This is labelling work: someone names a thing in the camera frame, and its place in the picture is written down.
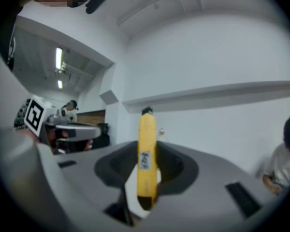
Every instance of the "ceiling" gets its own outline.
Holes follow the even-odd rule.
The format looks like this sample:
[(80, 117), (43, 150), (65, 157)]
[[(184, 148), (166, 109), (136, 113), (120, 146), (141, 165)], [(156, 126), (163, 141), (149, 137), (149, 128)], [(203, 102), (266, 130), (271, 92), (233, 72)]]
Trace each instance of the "ceiling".
[[(25, 74), (29, 74), (30, 76), (31, 74), (35, 77), (44, 79), (44, 85), (46, 83), (46, 85), (49, 84), (51, 87), (58, 89), (58, 78), (55, 74), (57, 47), (63, 49), (62, 61), (65, 61), (79, 70), (95, 75), (101, 68), (104, 68), (92, 59), (86, 58), (65, 46), (32, 34), (24, 29), (16, 27), (14, 34), (16, 49), (13, 72), (16, 76)], [(73, 92), (82, 91), (90, 82), (90, 80), (75, 74), (71, 74), (71, 76), (69, 75), (65, 79), (66, 81), (63, 81), (64, 90)]]
[(113, 16), (129, 38), (173, 17), (210, 10), (238, 10), (288, 24), (273, 0), (107, 0), (99, 9)]

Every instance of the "person wearing cap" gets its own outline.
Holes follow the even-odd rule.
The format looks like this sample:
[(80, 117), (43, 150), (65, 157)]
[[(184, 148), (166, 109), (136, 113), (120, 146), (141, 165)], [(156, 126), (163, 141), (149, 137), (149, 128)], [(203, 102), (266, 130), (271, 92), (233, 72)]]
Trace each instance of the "person wearing cap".
[(67, 116), (70, 122), (77, 122), (76, 110), (78, 110), (77, 102), (72, 100), (62, 107), (61, 115)]

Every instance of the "gray surface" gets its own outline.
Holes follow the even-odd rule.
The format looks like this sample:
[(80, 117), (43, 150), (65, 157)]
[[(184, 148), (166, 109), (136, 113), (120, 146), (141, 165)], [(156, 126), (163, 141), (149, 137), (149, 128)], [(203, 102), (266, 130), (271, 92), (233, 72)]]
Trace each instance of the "gray surface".
[[(95, 175), (96, 161), (125, 146), (111, 146), (96, 151), (55, 156), (57, 162), (74, 160), (77, 165), (62, 169), (66, 181), (86, 200), (99, 210), (104, 210), (116, 202), (119, 190), (107, 187)], [(199, 175), (196, 181), (181, 195), (162, 196), (151, 214), (143, 220), (136, 231), (148, 231), (155, 228), (178, 231), (221, 231), (244, 221), (233, 199), (224, 186), (240, 181), (260, 203), (271, 200), (271, 195), (261, 182), (240, 170), (232, 163), (206, 153), (185, 147), (171, 145), (197, 162)]]

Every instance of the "ceiling light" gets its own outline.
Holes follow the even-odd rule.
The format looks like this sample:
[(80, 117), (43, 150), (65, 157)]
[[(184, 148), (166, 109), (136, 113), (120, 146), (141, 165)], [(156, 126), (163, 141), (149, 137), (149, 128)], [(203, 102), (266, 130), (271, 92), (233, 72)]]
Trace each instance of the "ceiling light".
[(58, 80), (58, 87), (62, 89), (62, 81)]
[(57, 47), (57, 49), (56, 49), (56, 68), (58, 70), (61, 69), (61, 63), (62, 63), (62, 49), (60, 47)]

